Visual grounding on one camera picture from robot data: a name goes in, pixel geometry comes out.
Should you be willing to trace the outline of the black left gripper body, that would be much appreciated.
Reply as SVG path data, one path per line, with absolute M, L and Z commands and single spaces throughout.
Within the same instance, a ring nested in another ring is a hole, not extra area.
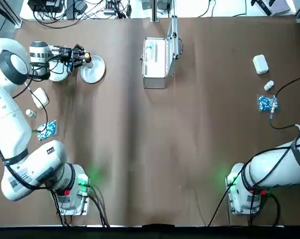
M 75 51 L 77 50 L 77 46 L 73 48 L 68 48 L 65 46 L 60 47 L 59 49 L 59 60 L 67 67 L 67 72 L 72 73 L 76 68 L 77 59 L 75 57 Z

